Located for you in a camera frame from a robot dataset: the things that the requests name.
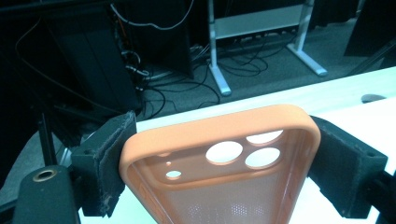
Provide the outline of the dark computer tower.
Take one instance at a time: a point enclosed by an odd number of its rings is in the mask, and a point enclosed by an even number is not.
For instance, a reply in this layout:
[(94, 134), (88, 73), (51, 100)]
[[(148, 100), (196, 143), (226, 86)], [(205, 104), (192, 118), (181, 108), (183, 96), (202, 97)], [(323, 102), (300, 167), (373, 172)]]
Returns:
[(105, 7), (61, 10), (46, 23), (89, 100), (112, 113), (141, 107)]

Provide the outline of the white metal desk frame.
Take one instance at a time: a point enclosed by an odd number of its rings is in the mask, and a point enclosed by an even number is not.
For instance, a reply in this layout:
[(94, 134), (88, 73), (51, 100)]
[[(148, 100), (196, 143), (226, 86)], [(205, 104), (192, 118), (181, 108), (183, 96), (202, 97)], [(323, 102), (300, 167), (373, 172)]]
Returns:
[(229, 96), (232, 90), (218, 66), (217, 41), (219, 39), (251, 35), (291, 26), (298, 26), (298, 30), (295, 40), (287, 45), (287, 49), (317, 76), (326, 76), (328, 71), (304, 52), (304, 42), (314, 4), (315, 0), (304, 0), (300, 5), (279, 7), (216, 19), (214, 0), (207, 0), (210, 52), (209, 69), (217, 83), (220, 94), (222, 96)]

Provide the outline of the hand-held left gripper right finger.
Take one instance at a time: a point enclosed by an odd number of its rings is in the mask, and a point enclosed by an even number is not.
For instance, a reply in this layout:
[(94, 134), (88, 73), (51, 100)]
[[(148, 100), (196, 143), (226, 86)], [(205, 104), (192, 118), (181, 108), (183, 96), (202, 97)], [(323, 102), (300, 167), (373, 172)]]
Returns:
[(389, 216), (388, 157), (318, 117), (321, 140), (308, 176), (341, 217), (367, 218), (374, 207)]

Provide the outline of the black metal stand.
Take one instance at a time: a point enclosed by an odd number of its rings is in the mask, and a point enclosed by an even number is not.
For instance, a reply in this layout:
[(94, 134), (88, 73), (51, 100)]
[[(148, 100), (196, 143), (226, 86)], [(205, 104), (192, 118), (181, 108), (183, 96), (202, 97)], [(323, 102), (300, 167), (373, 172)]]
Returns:
[(41, 113), (38, 116), (37, 126), (45, 165), (57, 165), (58, 162), (55, 154), (52, 131), (45, 113)]

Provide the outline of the dark round table grommet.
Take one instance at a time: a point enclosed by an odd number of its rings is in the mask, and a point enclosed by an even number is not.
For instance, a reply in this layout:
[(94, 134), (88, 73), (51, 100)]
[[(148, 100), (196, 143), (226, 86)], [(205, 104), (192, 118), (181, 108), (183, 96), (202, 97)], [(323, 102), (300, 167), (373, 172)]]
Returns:
[(380, 101), (380, 100), (384, 100), (385, 96), (382, 95), (378, 95), (378, 94), (364, 94), (361, 97), (361, 102), (363, 104), (368, 104), (371, 102), (375, 102), (375, 101)]

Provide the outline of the orange phone case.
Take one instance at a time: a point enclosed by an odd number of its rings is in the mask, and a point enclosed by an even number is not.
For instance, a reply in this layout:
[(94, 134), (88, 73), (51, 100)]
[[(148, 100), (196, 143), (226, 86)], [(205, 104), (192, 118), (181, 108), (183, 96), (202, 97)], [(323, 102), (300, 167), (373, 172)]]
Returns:
[(288, 224), (320, 131), (271, 105), (132, 135), (120, 176), (158, 224)]

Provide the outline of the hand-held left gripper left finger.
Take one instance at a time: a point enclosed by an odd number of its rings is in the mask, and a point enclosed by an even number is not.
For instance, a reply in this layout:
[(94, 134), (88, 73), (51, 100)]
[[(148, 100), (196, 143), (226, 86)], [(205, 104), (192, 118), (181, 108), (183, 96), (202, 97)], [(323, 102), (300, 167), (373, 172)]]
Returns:
[(136, 133), (134, 111), (108, 120), (72, 154), (72, 167), (82, 178), (82, 211), (87, 217), (111, 217), (125, 189), (119, 174), (120, 154)]

